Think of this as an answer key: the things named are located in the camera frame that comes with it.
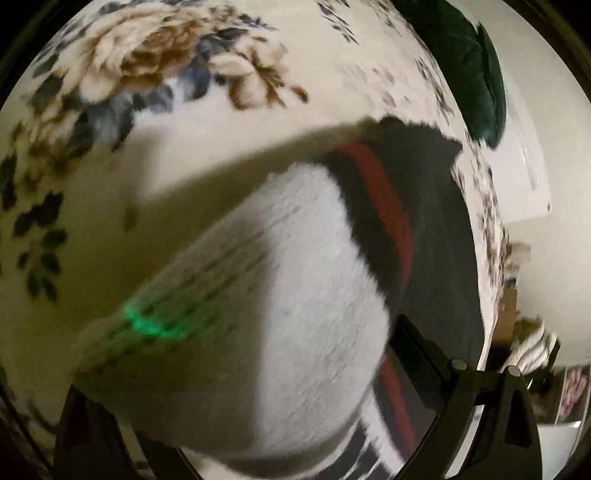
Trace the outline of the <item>white black knit sock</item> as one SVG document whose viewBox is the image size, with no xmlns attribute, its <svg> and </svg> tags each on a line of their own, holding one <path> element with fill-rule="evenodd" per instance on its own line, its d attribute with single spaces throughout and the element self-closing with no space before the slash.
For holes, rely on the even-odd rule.
<svg viewBox="0 0 591 480">
<path fill-rule="evenodd" d="M 74 385 L 147 437 L 242 473 L 317 465 L 360 417 L 398 316 L 480 359 L 462 150 L 387 117 L 271 176 L 111 316 Z"/>
</svg>

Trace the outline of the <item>dark green pillow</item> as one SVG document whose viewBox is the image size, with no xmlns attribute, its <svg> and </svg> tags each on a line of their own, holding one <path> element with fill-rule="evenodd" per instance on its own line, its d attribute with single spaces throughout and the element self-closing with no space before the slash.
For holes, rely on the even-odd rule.
<svg viewBox="0 0 591 480">
<path fill-rule="evenodd" d="M 447 1 L 418 1 L 416 13 L 415 30 L 437 60 L 469 134 L 496 149 L 505 132 L 507 101 L 488 32 Z"/>
</svg>

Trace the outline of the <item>floral cream bed blanket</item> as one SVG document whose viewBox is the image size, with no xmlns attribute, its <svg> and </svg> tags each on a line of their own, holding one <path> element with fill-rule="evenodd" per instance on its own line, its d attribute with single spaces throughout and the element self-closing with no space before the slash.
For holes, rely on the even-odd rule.
<svg viewBox="0 0 591 480">
<path fill-rule="evenodd" d="M 493 173 L 392 2 L 93 1 L 48 28 L 1 111 L 3 478 L 55 479 L 76 369 L 127 300 L 271 176 L 387 117 L 462 144 L 452 174 L 485 329 L 479 361 L 464 361 L 482 371 L 504 248 Z M 139 479 L 157 479 L 134 435 L 160 441 L 110 413 Z M 390 339 L 360 417 L 301 473 L 260 477 L 160 443 L 193 479 L 399 479 L 435 418 Z"/>
</svg>

